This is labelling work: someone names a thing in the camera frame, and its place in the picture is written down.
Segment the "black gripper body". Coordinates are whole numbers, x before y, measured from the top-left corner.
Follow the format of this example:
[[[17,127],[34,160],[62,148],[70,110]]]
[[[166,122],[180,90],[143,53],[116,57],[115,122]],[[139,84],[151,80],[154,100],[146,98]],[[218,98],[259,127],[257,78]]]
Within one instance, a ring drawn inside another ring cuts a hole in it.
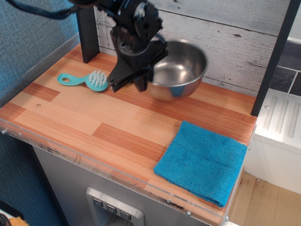
[[[108,77],[108,83],[113,92],[119,91],[127,84],[134,84],[135,78],[147,75],[150,68],[168,55],[168,42],[159,34],[155,40],[145,43],[139,50],[134,48],[138,42],[130,45],[126,38],[131,34],[115,26],[111,30],[111,38],[117,53],[117,63]]]

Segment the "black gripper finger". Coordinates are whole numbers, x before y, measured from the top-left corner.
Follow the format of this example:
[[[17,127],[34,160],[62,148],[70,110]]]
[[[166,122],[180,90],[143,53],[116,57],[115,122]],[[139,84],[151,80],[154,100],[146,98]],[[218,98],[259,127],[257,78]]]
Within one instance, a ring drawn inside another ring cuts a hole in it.
[[[150,68],[146,75],[146,81],[153,82],[153,76],[154,76],[154,70],[153,70],[153,68]]]
[[[147,89],[147,76],[139,76],[134,80],[135,86],[139,92],[144,92]]]

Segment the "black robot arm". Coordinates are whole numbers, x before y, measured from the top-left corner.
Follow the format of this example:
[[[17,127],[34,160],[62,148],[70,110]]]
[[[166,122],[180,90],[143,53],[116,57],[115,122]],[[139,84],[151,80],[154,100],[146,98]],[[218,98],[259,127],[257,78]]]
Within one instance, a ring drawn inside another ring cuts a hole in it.
[[[117,64],[108,77],[114,92],[134,83],[142,92],[153,79],[156,63],[167,56],[167,42],[158,32],[162,20],[158,10],[146,0],[74,0],[78,7],[77,23],[84,63],[99,52],[94,7],[107,13],[116,25],[111,38],[117,53]]]

